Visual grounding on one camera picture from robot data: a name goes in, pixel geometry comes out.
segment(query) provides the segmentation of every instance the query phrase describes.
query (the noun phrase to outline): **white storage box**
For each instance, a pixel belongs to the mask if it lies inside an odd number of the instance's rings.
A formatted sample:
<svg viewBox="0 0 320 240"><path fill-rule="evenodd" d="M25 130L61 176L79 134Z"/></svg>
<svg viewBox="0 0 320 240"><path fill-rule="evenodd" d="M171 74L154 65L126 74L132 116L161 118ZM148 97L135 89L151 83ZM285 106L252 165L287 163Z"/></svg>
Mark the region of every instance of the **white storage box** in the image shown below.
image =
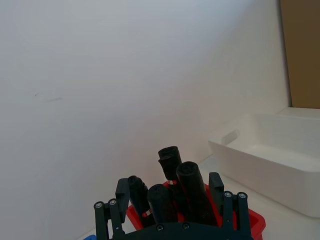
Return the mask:
<svg viewBox="0 0 320 240"><path fill-rule="evenodd" d="M218 170L310 217L320 217L320 119L250 114L209 139Z"/></svg>

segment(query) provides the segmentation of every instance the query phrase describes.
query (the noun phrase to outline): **blue object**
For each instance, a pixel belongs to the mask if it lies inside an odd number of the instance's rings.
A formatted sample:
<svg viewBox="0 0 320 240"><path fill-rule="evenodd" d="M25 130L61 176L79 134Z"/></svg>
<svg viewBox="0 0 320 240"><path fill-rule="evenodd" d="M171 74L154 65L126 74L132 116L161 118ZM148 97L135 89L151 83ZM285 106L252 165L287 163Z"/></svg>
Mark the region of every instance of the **blue object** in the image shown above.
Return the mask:
<svg viewBox="0 0 320 240"><path fill-rule="evenodd" d="M90 236L87 236L85 239L83 240L97 240L97 237L96 235L90 235Z"/></svg>

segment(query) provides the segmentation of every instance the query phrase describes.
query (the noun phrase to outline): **brown cardboard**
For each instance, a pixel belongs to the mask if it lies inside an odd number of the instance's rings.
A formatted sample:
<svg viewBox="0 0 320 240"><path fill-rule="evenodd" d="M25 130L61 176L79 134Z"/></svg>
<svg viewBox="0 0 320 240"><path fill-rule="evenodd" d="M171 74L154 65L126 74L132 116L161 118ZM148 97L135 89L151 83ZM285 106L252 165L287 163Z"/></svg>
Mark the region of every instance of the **brown cardboard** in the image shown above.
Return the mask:
<svg viewBox="0 0 320 240"><path fill-rule="evenodd" d="M280 0L292 98L320 109L320 0Z"/></svg>

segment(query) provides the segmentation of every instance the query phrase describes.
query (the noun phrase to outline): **black metal bracket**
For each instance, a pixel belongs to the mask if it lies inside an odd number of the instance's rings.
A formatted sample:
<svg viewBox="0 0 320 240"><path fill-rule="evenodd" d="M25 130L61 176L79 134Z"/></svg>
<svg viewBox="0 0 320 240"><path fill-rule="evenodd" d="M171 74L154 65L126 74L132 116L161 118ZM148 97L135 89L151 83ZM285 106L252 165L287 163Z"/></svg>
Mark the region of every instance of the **black metal bracket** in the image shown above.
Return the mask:
<svg viewBox="0 0 320 240"><path fill-rule="evenodd" d="M230 191L224 191L224 184L217 172L210 172L209 188L219 214L223 216L222 227L233 230L233 212L235 212L237 230L251 236L248 195L245 192L235 195Z"/></svg>
<svg viewBox="0 0 320 240"><path fill-rule="evenodd" d="M126 219L130 198L128 178L118 181L115 198L108 203L98 201L94 204L95 227L97 240L109 240L108 220L111 220L113 237L118 238L125 235L122 224Z"/></svg>

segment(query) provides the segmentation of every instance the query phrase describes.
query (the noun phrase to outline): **robotic hand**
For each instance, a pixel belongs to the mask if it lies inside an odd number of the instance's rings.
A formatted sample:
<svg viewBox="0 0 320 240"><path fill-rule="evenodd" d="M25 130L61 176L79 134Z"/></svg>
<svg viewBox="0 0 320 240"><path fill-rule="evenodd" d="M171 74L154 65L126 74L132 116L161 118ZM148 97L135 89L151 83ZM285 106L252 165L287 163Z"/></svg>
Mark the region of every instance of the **robotic hand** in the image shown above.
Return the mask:
<svg viewBox="0 0 320 240"><path fill-rule="evenodd" d="M115 198L108 203L94 204L96 239L109 240L108 220L112 222L113 240L253 240L251 236L248 196L224 191L224 184L217 172L209 174L209 189L212 199L222 216L222 226L194 222L170 222L155 224L128 234L122 229L129 204L130 191L127 178L118 181ZM233 211L236 214L234 230Z"/></svg>

